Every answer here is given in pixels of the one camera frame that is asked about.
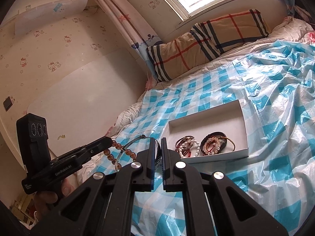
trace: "brown bead bracelet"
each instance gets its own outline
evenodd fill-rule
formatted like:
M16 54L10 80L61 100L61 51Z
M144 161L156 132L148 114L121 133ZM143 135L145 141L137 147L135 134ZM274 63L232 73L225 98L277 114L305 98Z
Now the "brown bead bracelet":
M122 145L120 143L117 143L115 140L113 140L112 147L116 147L117 150L121 150L121 151L125 152L125 154L130 156L130 158L133 159L133 161L135 161L135 159L137 158L137 155L134 152L132 152L130 149L127 149L125 151L122 148ZM116 159L115 159L114 155L111 154L111 151L109 149L106 149L106 150L103 151L103 153L107 156L107 159L110 160L113 165L115 165ZM121 164L120 163L118 163L117 168L121 169Z

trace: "bedsheet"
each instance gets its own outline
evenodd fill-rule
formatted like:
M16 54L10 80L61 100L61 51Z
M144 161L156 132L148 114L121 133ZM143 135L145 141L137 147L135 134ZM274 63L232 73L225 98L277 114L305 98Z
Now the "bedsheet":
M148 91L116 140L124 144L139 134L159 139L168 120L239 99L249 157L194 166L209 174L224 172L293 235L315 203L314 73L313 45L276 40L258 53L218 68L206 66ZM130 148L138 152L147 147L141 140ZM124 155L121 164L129 162ZM100 155L78 178L84 181L96 171L112 173L113 165ZM159 170L154 191L135 195L132 232L186 235L182 195L163 191Z

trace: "white cardboard tray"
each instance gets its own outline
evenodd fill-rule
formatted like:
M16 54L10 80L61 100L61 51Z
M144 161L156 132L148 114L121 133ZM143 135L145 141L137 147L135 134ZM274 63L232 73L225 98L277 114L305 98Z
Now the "white cardboard tray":
M204 137L216 131L225 133L235 143L234 152L233 144L227 141L220 154L202 156L200 151L195 157L195 144L191 149L191 157L182 160L187 163L202 163L248 157L246 127L239 100L171 120L167 123L162 137L166 137L168 149L174 150L176 141L184 136L194 136L201 143Z

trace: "plaid pillowcase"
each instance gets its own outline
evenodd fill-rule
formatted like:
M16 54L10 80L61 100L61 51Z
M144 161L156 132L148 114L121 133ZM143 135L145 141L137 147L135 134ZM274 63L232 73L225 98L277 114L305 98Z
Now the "plaid pillowcase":
M174 41L147 48L158 81L169 81L224 52L267 37L270 29L258 10L228 14L193 26Z
M270 34L270 29L258 10L228 14L193 26L213 41L221 54L247 42L255 42Z
M193 31L172 42L150 46L147 52L155 67L158 82L175 79L193 67L220 56L209 38Z

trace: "bracelet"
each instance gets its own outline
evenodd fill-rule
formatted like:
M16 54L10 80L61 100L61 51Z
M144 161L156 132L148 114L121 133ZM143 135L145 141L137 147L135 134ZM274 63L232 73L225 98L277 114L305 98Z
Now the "bracelet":
M122 149L122 145L120 143L117 143L115 140L112 140L112 142L113 142L111 145L112 147L116 147L117 150L125 152L125 154L130 156L130 158L133 159L133 161L135 161L135 159L137 158L137 155L134 152L132 152L130 149L127 149L125 151L124 149ZM114 155L111 154L111 151L109 149L106 149L103 151L103 153L107 156L107 159L110 160L113 165L115 165L116 159L115 159ZM121 164L118 163L117 169L119 170L119 169L121 169L121 167L122 167Z
M146 138L150 138L149 136L145 136L144 134L136 137L135 139L129 141L125 146L123 146L121 149L120 149L120 153L118 154L117 156L117 159L116 159L116 162L113 163L114 166L115 166L115 172L118 172L118 170L120 169L119 168L119 160L121 158L121 156L123 155L123 153L125 152L127 155L129 155L130 153L130 149L126 149L128 148L129 146L131 146L133 143L135 143L136 141L140 140L140 139L146 139ZM161 151L161 146L159 144L159 142L155 140L155 145L156 145L156 157L155 157L155 166L158 166L160 160L161 160L161 157L162 157L162 151Z
M189 158L192 153L190 149L194 146L195 143L197 144L197 153L195 154L195 156L197 156L199 154L200 144L195 140L194 136L184 136L181 139L177 140L175 144L175 151L179 153L181 158Z
M235 150L235 144L231 139L226 137L223 132L213 132L207 135L201 142L201 151L203 152L203 156L220 154L221 151L226 147L227 140L233 144L233 152Z

